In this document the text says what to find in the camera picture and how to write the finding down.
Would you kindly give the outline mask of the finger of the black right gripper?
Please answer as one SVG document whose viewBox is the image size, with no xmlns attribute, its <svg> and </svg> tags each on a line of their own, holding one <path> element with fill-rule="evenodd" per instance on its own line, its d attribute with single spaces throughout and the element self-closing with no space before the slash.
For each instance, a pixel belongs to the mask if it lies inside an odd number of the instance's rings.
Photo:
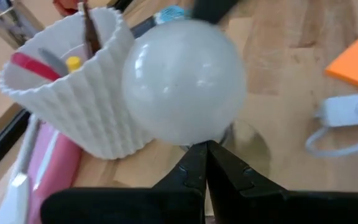
<svg viewBox="0 0 358 224">
<path fill-rule="evenodd" d="M 239 0 L 195 0 L 191 18 L 218 24 Z"/>
</svg>

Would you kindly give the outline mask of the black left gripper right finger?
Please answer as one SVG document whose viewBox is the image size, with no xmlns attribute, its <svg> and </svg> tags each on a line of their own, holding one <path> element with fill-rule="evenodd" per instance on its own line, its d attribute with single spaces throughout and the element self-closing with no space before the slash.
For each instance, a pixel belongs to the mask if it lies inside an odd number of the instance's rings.
<svg viewBox="0 0 358 224">
<path fill-rule="evenodd" d="M 218 224 L 358 224 L 358 192 L 287 190 L 218 143 L 206 148 Z"/>
</svg>

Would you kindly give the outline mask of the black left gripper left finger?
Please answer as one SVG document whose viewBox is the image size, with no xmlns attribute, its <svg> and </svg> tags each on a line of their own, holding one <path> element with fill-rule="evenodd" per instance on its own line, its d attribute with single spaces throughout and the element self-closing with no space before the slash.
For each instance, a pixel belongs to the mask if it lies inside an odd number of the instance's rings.
<svg viewBox="0 0 358 224">
<path fill-rule="evenodd" d="M 75 187 L 49 196 L 42 224 L 204 224 L 208 145 L 192 146 L 153 187 Z"/>
</svg>

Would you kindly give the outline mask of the white round lightbulb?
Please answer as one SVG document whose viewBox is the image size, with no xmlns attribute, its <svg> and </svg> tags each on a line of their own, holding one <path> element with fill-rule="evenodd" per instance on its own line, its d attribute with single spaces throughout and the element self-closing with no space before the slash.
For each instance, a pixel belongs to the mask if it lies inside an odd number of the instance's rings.
<svg viewBox="0 0 358 224">
<path fill-rule="evenodd" d="M 155 26 L 135 40 L 122 95 L 152 137 L 174 145 L 214 139 L 242 109 L 244 62 L 216 25 L 197 20 Z"/>
</svg>

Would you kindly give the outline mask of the brown pen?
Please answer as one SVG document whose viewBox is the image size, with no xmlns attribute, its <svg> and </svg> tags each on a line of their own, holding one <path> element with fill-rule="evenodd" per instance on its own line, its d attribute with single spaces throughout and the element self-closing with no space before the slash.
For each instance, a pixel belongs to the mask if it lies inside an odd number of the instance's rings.
<svg viewBox="0 0 358 224">
<path fill-rule="evenodd" d="M 85 23 L 85 45 L 88 58 L 92 58 L 101 49 L 98 33 L 90 16 L 90 10 L 86 0 L 83 0 L 83 18 Z"/>
</svg>

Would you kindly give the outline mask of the white textured pen cup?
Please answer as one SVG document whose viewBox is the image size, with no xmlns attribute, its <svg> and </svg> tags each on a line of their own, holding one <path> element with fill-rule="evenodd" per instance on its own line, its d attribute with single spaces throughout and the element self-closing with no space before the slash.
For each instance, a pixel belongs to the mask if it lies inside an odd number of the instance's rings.
<svg viewBox="0 0 358 224">
<path fill-rule="evenodd" d="M 100 159 L 123 158 L 152 140 L 130 116 L 122 69 L 135 39 L 113 8 L 90 11 L 101 49 L 73 73 L 49 82 L 8 62 L 0 90 Z"/>
</svg>

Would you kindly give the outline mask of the yellow marker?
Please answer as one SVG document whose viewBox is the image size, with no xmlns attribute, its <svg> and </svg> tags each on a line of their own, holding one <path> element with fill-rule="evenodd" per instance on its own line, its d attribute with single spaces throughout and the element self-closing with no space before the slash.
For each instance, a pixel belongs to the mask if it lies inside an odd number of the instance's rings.
<svg viewBox="0 0 358 224">
<path fill-rule="evenodd" d="M 78 56 L 68 57 L 65 63 L 70 73 L 78 70 L 82 66 L 82 60 Z"/>
</svg>

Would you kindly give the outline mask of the grey pen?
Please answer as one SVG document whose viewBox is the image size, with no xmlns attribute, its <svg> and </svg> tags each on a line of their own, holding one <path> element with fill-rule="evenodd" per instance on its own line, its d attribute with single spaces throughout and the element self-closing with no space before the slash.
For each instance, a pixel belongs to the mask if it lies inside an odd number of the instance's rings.
<svg viewBox="0 0 358 224">
<path fill-rule="evenodd" d="M 39 48 L 39 54 L 61 77 L 69 74 L 66 64 L 51 51 L 45 48 Z"/>
</svg>

